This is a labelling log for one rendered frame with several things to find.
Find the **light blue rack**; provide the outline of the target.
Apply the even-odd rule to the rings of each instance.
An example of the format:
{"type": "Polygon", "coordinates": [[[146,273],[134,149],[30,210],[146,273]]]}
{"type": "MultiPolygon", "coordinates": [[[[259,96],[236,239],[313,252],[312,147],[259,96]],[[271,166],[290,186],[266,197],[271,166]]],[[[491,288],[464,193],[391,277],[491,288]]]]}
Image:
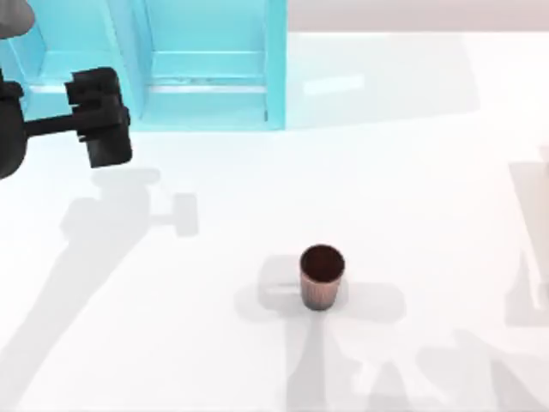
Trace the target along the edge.
{"type": "Polygon", "coordinates": [[[0,39],[29,119],[69,110],[79,70],[118,73],[135,131],[281,130],[287,0],[28,0],[35,23],[0,39]]]}

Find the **brown ribbed cup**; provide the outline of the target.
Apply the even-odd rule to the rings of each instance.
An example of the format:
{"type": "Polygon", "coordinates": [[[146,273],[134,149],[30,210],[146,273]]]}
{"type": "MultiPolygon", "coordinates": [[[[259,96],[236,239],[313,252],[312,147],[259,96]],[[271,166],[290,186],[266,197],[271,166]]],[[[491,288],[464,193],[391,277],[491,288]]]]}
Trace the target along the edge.
{"type": "Polygon", "coordinates": [[[346,268],[341,252],[332,245],[308,247],[300,256],[300,294],[312,311],[326,311],[333,306],[346,268]]]}

